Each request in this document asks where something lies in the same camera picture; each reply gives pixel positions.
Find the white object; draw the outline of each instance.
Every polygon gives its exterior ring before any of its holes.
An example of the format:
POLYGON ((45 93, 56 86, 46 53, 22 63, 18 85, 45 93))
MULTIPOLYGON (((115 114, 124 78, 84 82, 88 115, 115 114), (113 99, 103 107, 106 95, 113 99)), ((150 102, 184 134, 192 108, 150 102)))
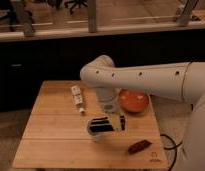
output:
POLYGON ((205 171, 205 62, 115 68, 111 58, 102 55, 85 65, 80 76, 96 90, 107 113, 119 111, 115 88, 194 104, 177 171, 205 171))
POLYGON ((76 107, 78 108, 78 111, 80 113, 85 113, 84 109, 84 99, 82 96, 82 91, 78 85, 72 86, 71 87, 71 92, 73 95, 74 103, 76 107))

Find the chair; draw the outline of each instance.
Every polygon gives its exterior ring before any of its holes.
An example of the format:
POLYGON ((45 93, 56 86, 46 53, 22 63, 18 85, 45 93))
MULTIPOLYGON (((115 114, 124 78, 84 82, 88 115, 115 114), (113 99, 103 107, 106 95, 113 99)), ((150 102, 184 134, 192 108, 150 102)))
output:
POLYGON ((73 4, 70 8, 70 14, 73 14, 74 13, 73 10, 77 5, 79 6, 79 8, 81 8, 81 6, 87 7, 87 0, 69 0, 64 3, 66 8, 68 8, 69 4, 73 4))
POLYGON ((18 22, 17 15, 14 12, 12 3, 10 0, 0 0, 0 10, 7 10, 7 14, 0 17, 0 21, 4 19, 9 19, 10 31, 14 31, 12 24, 18 22))

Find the floor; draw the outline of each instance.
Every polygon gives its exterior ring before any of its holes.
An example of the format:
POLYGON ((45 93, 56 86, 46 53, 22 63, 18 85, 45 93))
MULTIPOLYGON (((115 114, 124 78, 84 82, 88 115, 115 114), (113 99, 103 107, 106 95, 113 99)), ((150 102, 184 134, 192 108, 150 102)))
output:
MULTIPOLYGON (((64 2, 59 10, 46 2, 34 3, 26 0, 26 9, 33 13, 35 29, 84 28, 87 23, 87 8, 75 8, 70 15, 64 2)), ((97 0, 98 26, 116 26, 125 24, 146 24, 172 22, 179 0, 97 0)), ((0 16, 6 11, 0 10, 0 16)), ((19 24, 13 24, 16 31, 19 24)), ((0 32, 9 32, 8 20, 0 22, 0 32)))
MULTIPOLYGON (((186 128, 191 111, 190 105, 159 97, 152 97, 152 102, 160 132, 168 134, 179 142, 186 128)), ((34 171, 34 169, 13 169, 11 166, 29 114, 30 109, 0 113, 0 171, 34 171)), ((166 139, 163 139, 163 143, 164 146, 170 146, 166 139)), ((169 151, 166 154, 171 163, 173 153, 169 151)))

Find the chair leg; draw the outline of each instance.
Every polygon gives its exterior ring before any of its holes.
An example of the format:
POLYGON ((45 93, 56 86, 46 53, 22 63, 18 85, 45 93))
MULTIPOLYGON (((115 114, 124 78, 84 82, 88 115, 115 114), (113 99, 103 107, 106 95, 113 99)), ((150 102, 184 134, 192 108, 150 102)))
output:
POLYGON ((73 14, 74 11, 73 9, 77 6, 77 3, 74 3, 74 5, 70 8, 70 14, 73 14))

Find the small red item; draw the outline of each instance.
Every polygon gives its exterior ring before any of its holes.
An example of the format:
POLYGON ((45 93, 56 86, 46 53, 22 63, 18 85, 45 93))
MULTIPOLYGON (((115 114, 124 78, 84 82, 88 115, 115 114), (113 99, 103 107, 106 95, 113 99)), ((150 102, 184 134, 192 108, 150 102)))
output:
POLYGON ((119 97, 122 109, 131 113, 142 112, 149 104, 148 95, 140 91, 122 89, 119 97))

